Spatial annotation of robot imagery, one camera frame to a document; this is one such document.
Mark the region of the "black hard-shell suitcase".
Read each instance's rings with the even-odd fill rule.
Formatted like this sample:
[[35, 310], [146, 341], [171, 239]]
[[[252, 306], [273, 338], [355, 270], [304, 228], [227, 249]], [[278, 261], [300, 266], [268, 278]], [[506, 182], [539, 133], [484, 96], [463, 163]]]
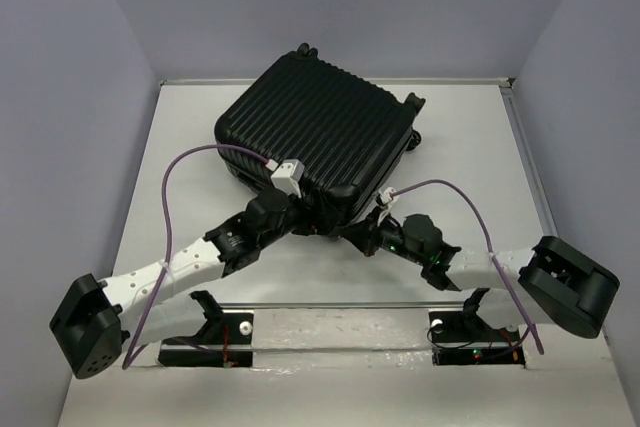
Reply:
[[270, 174], [241, 148], [276, 162], [300, 160], [302, 199], [322, 191], [343, 212], [341, 230], [373, 201], [403, 154], [420, 144], [413, 123], [425, 103], [415, 93], [399, 101], [303, 43], [217, 119], [213, 135], [229, 171], [254, 192], [270, 186]]

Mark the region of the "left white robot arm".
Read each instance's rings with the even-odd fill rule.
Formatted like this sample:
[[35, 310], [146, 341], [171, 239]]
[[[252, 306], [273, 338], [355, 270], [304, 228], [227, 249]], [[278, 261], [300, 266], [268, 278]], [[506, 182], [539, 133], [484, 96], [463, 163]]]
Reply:
[[[190, 245], [168, 250], [165, 259], [102, 280], [92, 274], [76, 278], [49, 328], [77, 379], [98, 375], [121, 355], [133, 360], [137, 345], [191, 336], [209, 342], [220, 333], [221, 317], [199, 285], [251, 265], [289, 234], [328, 231], [319, 212], [302, 199], [269, 188]], [[181, 298], [199, 307], [186, 324], [178, 318]]]

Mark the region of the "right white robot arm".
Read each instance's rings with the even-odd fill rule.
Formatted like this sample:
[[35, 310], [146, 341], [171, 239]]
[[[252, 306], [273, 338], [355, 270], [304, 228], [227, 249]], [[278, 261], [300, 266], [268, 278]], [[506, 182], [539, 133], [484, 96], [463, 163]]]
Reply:
[[460, 326], [473, 339], [526, 323], [596, 338], [620, 287], [615, 274], [554, 236], [521, 250], [470, 250], [446, 243], [427, 215], [397, 223], [377, 212], [341, 236], [367, 257], [383, 249], [419, 265], [421, 278], [439, 291], [470, 292]]

